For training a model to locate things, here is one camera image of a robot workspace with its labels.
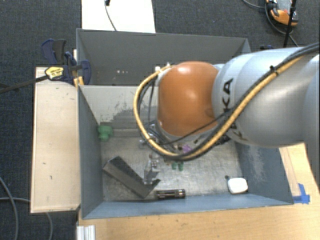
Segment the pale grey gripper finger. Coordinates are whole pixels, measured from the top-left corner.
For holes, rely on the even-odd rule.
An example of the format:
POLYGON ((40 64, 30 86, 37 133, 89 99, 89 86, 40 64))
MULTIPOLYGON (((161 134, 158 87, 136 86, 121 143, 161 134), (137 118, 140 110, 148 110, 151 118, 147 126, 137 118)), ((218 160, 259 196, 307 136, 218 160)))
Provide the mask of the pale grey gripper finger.
POLYGON ((152 162, 151 163, 151 180, 154 181, 157 178, 158 173, 161 170, 158 168, 158 163, 157 162, 152 162))
POLYGON ((145 185, 151 185, 153 181, 152 177, 152 165, 151 163, 147 163, 146 166, 144 167, 144 176, 143 176, 143 183, 145 185))

